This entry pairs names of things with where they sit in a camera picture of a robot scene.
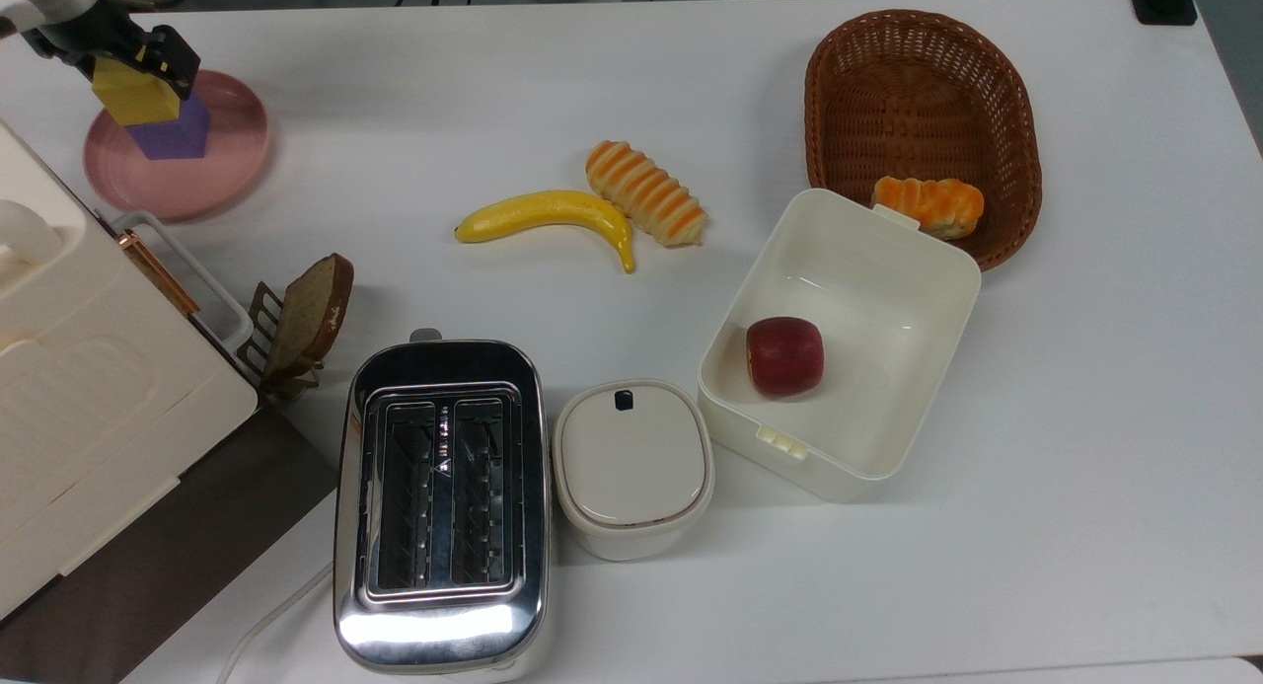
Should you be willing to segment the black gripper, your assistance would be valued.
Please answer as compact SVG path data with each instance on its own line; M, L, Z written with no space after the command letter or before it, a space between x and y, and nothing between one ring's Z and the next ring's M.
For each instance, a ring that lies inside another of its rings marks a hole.
M154 76L182 101L192 95L201 68L201 58L176 28L143 32L125 11L109 3L95 3L67 21L23 32L21 38L37 54L63 61L90 83L95 80L96 62L111 59Z

